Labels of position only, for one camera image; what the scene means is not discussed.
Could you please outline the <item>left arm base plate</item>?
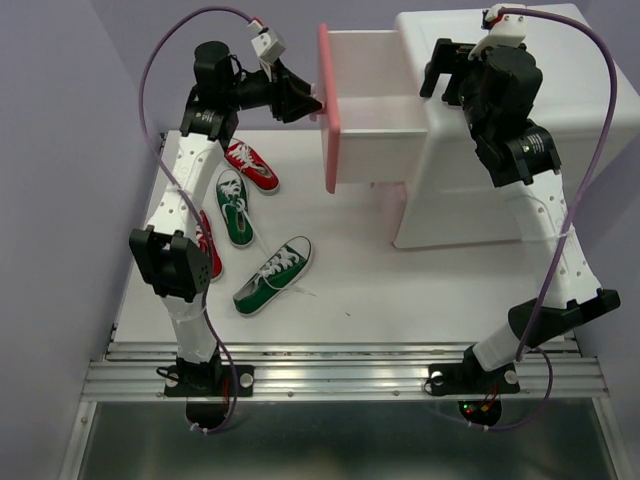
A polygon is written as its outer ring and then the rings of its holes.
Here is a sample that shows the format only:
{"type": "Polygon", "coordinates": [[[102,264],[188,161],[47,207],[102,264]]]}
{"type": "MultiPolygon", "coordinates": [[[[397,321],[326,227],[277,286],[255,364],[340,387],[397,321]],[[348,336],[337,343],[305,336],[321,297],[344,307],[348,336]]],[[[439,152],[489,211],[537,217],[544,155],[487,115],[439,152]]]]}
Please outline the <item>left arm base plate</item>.
{"type": "Polygon", "coordinates": [[[156,374],[164,380],[165,397],[186,401],[185,417],[190,430],[204,435],[223,431],[235,413],[237,400],[253,396],[253,365],[221,365],[213,375],[195,377],[171,365],[157,367],[156,374]]]}

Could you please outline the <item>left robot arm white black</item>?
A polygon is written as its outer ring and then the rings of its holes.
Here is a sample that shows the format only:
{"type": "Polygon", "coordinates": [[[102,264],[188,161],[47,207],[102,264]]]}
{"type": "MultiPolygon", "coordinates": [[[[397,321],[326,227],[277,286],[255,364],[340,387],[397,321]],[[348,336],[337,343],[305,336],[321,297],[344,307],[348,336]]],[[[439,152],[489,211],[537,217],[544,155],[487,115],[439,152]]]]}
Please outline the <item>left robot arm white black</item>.
{"type": "Polygon", "coordinates": [[[255,72],[244,71],[223,42],[195,49],[195,84],[180,124],[175,162],[160,166],[168,184],[146,226],[129,237],[142,279],[164,304],[176,336],[174,365],[158,370],[169,395],[219,396],[232,381],[205,306],[214,249],[201,211],[239,112],[268,107],[276,120],[290,123],[321,107],[310,85],[282,63],[281,41],[260,34],[253,48],[260,63],[255,72]]]}

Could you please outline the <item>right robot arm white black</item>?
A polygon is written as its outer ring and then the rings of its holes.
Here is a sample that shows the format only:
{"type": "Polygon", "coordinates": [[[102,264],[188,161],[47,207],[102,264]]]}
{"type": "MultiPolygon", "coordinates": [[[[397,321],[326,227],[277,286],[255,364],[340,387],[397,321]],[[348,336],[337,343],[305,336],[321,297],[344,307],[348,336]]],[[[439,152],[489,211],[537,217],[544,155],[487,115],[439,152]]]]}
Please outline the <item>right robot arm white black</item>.
{"type": "Polygon", "coordinates": [[[460,362],[430,365],[424,389],[433,396],[516,393],[514,363],[523,353],[620,305],[583,254],[554,140],[529,117],[543,80],[534,57],[523,45],[472,49],[439,39],[420,94],[431,97],[439,77],[450,75],[442,100],[462,108],[475,153],[519,227],[539,292],[512,307],[506,324],[467,348],[460,362]]]}

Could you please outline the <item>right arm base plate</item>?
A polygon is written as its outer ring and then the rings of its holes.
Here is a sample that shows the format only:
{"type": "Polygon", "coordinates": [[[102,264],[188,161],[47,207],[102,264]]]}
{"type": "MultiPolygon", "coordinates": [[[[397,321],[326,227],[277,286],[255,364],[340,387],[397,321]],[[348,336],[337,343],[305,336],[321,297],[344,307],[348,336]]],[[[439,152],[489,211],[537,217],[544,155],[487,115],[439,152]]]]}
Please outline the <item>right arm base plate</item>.
{"type": "Polygon", "coordinates": [[[491,372],[462,363],[438,363],[429,366],[423,391],[432,397],[458,396],[461,419],[488,430],[501,419],[501,396],[519,393],[520,384],[512,363],[491,372]]]}

